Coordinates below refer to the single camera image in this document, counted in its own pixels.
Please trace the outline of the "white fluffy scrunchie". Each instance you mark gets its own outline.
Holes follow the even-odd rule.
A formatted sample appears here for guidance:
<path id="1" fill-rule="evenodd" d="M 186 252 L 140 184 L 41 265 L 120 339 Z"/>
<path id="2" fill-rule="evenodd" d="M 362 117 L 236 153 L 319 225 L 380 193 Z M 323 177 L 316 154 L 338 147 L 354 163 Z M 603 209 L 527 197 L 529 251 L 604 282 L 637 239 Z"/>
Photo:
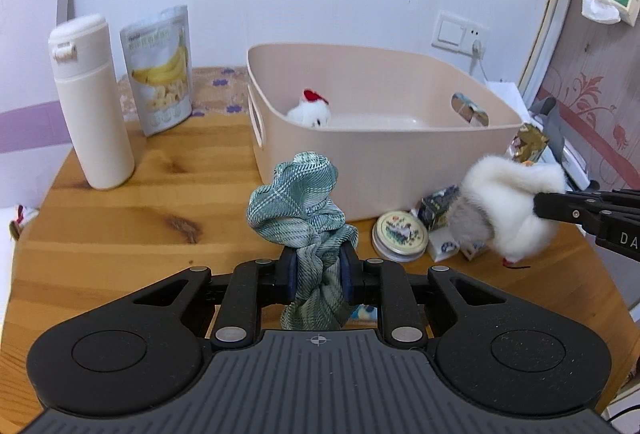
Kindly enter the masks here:
<path id="1" fill-rule="evenodd" d="M 564 191 L 564 171 L 556 163 L 524 165 L 485 156 L 459 185 L 447 226 L 460 246 L 482 243 L 506 261 L 518 263 L 546 249 L 558 230 L 555 222 L 536 216 L 535 196 Z"/>

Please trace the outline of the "colourful cartoon small box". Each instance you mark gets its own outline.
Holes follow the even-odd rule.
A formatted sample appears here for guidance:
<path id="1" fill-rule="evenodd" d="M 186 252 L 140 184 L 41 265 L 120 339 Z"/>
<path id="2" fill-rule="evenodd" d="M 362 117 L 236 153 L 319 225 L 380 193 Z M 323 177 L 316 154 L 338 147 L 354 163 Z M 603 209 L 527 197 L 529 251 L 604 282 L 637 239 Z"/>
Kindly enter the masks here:
<path id="1" fill-rule="evenodd" d="M 375 306 L 359 305 L 350 315 L 352 321 L 374 323 L 378 320 L 378 309 Z"/>

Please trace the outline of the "round decorated tin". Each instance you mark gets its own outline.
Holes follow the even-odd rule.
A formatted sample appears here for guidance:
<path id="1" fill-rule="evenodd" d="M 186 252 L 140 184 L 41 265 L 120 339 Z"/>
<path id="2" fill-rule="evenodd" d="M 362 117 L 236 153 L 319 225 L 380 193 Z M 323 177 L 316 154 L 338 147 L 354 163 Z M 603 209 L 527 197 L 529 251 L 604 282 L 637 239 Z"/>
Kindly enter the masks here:
<path id="1" fill-rule="evenodd" d="M 383 259 L 407 263 L 425 253 L 428 232 L 423 223 L 406 211 L 381 215 L 372 228 L 372 243 Z"/>

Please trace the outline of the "black box yellow stars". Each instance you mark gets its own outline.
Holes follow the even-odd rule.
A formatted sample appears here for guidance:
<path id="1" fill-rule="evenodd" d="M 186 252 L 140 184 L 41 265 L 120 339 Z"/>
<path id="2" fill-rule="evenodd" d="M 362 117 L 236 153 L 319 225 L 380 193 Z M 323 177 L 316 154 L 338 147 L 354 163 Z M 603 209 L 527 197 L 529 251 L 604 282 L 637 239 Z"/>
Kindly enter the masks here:
<path id="1" fill-rule="evenodd" d="M 451 185 L 421 199 L 418 219 L 429 232 L 446 225 L 446 214 L 458 194 L 459 187 Z"/>

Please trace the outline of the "green plaid scrunchie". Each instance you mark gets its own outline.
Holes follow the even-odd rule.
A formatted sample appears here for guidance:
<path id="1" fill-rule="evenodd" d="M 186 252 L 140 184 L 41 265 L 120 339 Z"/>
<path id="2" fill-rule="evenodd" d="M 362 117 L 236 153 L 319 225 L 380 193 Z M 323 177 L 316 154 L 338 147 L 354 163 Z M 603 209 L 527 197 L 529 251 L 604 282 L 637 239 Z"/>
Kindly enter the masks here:
<path id="1" fill-rule="evenodd" d="M 340 249 L 358 246 L 358 229 L 331 200 L 337 178 L 326 156 L 303 151 L 279 163 L 272 181 L 250 195 L 250 228 L 296 253 L 294 299 L 281 315 L 285 330 L 340 329 L 352 315 L 342 289 Z"/>

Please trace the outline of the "white handheld appliance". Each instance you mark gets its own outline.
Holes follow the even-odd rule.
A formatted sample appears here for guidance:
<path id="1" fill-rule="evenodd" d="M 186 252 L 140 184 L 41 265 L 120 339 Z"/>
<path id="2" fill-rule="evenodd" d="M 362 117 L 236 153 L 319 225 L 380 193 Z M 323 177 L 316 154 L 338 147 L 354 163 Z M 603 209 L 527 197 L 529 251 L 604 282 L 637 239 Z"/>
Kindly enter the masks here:
<path id="1" fill-rule="evenodd" d="M 587 162 L 568 140 L 564 139 L 561 165 L 573 191 L 598 191 L 600 183 L 590 176 Z"/>

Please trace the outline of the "blue white floral box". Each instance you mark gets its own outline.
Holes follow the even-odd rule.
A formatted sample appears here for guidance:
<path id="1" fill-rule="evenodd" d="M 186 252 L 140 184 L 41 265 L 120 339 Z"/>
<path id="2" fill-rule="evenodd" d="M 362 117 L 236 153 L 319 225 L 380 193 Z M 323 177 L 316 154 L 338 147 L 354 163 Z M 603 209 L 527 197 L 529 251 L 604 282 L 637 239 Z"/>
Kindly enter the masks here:
<path id="1" fill-rule="evenodd" d="M 472 261 L 489 250 L 486 243 L 482 241 L 465 241 L 460 243 L 460 253 L 468 260 Z"/>

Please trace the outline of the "gold foil snack bag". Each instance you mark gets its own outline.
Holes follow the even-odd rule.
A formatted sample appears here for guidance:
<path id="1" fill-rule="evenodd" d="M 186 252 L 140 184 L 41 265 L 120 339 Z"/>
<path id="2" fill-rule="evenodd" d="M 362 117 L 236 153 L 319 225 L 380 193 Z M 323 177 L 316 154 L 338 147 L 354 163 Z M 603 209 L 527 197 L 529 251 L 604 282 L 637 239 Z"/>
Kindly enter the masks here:
<path id="1" fill-rule="evenodd" d="M 523 123 L 509 147 L 509 155 L 516 162 L 530 165 L 539 160 L 548 142 L 548 137 L 536 125 Z"/>

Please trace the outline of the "white box blue seal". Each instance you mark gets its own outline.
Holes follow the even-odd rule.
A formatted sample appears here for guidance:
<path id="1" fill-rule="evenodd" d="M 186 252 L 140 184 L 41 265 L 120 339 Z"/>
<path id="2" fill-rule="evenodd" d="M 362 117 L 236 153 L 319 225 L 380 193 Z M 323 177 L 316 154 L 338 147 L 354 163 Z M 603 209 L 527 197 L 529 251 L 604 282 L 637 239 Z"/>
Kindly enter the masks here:
<path id="1" fill-rule="evenodd" d="M 459 250 L 459 244 L 451 236 L 446 226 L 434 229 L 428 234 L 427 253 L 434 263 L 453 257 Z"/>

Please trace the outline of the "white paper bag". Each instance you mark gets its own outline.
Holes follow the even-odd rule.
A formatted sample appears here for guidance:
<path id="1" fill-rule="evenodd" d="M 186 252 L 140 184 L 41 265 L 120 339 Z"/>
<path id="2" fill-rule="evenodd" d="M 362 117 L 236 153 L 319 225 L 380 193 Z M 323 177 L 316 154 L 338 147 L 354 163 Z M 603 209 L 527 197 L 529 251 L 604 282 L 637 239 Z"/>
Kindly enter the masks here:
<path id="1" fill-rule="evenodd" d="M 521 118 L 523 123 L 531 123 L 528 109 L 525 106 L 521 93 L 514 82 L 506 81 L 487 81 L 486 87 L 491 90 L 492 93 L 501 98 L 503 102 L 511 107 L 515 113 Z"/>

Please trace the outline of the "beige plastic storage bin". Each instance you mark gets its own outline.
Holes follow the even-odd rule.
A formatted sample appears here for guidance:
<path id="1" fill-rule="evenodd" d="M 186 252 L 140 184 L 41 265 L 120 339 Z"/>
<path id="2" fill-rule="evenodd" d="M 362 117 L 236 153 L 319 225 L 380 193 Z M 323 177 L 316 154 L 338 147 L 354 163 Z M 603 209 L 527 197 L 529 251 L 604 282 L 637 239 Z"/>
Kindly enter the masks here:
<path id="1" fill-rule="evenodd" d="M 301 151 L 338 171 L 333 201 L 347 220 L 410 209 L 459 183 L 485 155 L 506 154 L 522 121 L 483 83 L 435 57 L 322 43 L 267 43 L 248 49 L 248 113 L 257 169 Z M 330 105 L 320 128 L 289 121 L 303 90 Z"/>

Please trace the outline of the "white plush toy red bow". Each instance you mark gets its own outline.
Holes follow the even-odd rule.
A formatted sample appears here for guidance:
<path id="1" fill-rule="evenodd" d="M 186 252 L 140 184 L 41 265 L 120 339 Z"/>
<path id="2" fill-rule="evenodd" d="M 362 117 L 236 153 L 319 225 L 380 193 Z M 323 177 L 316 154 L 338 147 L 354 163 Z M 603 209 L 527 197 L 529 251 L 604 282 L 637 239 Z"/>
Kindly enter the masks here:
<path id="1" fill-rule="evenodd" d="M 331 120 L 329 102 L 314 90 L 303 90 L 298 104 L 286 114 L 289 121 L 307 128 L 325 127 Z"/>

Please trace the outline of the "banana chips snack pouch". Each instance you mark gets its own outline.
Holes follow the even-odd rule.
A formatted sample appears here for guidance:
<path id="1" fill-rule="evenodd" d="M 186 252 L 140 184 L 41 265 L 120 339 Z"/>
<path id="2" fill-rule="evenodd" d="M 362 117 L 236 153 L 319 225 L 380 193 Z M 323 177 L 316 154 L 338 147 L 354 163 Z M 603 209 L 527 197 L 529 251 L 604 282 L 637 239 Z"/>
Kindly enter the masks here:
<path id="1" fill-rule="evenodd" d="M 188 8 L 177 5 L 122 28 L 122 53 L 145 135 L 185 121 L 192 113 Z"/>

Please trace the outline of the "cream insulated bottle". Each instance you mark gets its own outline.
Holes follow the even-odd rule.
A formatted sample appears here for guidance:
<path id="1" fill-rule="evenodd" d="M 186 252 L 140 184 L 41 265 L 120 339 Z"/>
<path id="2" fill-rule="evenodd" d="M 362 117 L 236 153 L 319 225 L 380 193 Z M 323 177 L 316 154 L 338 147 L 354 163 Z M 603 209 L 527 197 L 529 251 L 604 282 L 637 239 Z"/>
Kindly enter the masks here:
<path id="1" fill-rule="evenodd" d="M 48 40 L 68 134 L 88 184 L 100 191 L 134 173 L 134 154 L 117 94 L 110 30 L 100 14 L 68 20 Z"/>

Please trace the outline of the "white wall switch socket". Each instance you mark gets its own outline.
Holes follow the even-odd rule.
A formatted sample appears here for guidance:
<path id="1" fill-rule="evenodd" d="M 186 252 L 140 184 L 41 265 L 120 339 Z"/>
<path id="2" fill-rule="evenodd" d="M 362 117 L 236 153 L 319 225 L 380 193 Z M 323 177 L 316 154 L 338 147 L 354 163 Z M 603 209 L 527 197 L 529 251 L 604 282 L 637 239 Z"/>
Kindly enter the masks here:
<path id="1" fill-rule="evenodd" d="M 432 46 L 469 57 L 483 58 L 490 30 L 454 13 L 440 11 L 436 18 Z"/>

